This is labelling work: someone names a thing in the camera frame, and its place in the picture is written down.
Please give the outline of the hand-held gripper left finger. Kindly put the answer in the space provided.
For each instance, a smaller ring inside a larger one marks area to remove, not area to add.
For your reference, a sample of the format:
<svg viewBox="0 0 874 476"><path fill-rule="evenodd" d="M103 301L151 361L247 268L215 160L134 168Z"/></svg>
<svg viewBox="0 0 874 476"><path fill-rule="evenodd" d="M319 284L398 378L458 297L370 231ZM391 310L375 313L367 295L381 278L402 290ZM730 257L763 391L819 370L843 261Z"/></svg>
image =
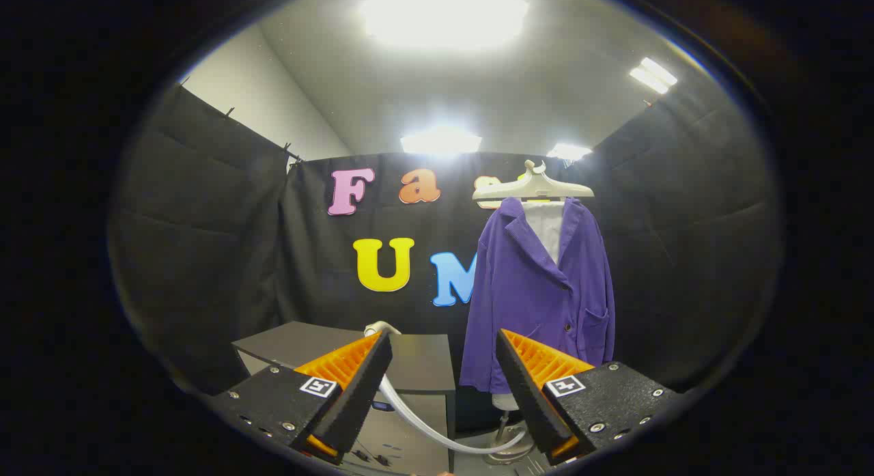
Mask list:
<svg viewBox="0 0 874 476"><path fill-rule="evenodd" d="M357 339L299 367L270 362L208 400L225 423L275 451L339 466L393 360L390 334Z"/></svg>

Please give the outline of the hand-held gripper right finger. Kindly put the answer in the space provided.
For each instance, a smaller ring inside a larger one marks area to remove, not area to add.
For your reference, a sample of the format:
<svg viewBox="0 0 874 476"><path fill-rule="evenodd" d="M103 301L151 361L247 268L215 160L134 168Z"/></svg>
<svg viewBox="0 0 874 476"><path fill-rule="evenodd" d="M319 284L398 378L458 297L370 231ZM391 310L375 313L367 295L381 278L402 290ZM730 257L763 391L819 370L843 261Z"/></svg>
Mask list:
<svg viewBox="0 0 874 476"><path fill-rule="evenodd" d="M638 436L683 399L621 362L593 366L505 328L494 356L537 450L553 466Z"/></svg>

